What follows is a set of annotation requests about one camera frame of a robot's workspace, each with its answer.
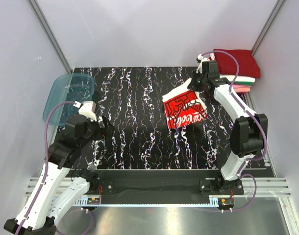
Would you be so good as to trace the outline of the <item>teal plastic bin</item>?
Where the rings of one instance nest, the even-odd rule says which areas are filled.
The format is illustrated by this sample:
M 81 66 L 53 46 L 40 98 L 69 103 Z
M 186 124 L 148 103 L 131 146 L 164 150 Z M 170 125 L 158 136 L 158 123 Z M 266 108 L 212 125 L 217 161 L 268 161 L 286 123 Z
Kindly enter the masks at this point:
M 52 109 L 65 101 L 80 102 L 92 100 L 95 80 L 84 73 L 65 74 L 58 77 L 50 90 L 44 111 L 43 120 L 46 121 Z M 70 116 L 78 113 L 72 104 L 65 104 L 57 108 L 51 115 L 49 124 L 63 126 Z

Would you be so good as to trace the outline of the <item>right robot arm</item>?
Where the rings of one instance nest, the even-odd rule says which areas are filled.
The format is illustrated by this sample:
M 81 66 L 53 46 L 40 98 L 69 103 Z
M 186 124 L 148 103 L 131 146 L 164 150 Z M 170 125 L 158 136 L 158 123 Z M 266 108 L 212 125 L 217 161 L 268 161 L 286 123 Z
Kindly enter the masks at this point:
M 188 88 L 205 90 L 219 102 L 234 122 L 229 144 L 231 153 L 214 180 L 201 184 L 201 193 L 228 195 L 241 185 L 241 173 L 250 161 L 257 161 L 267 146 L 268 119 L 257 114 L 236 94 L 231 82 L 221 77 L 215 60 L 201 57 Z

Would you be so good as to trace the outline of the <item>white t-shirt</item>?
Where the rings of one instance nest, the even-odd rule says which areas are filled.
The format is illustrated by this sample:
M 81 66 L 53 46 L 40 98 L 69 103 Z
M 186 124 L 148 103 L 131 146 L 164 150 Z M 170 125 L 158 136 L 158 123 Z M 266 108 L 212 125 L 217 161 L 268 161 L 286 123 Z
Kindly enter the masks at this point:
M 199 92 L 188 89 L 192 79 L 187 79 L 162 96 L 167 127 L 170 130 L 201 122 L 208 118 L 207 107 Z

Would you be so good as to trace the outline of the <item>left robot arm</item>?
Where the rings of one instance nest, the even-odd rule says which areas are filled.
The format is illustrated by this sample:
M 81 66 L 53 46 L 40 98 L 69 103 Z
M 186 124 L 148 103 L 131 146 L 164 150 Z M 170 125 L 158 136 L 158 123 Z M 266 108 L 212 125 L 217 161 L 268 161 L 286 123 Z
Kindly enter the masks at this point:
M 41 176 L 27 203 L 15 218 L 6 220 L 4 230 L 13 235 L 55 234 L 60 220 L 77 199 L 100 190 L 98 174 L 90 170 L 75 175 L 67 189 L 55 197 L 60 184 L 82 149 L 93 141 L 110 141 L 114 130 L 105 116 L 96 121 L 80 114 L 70 117 L 49 146 Z

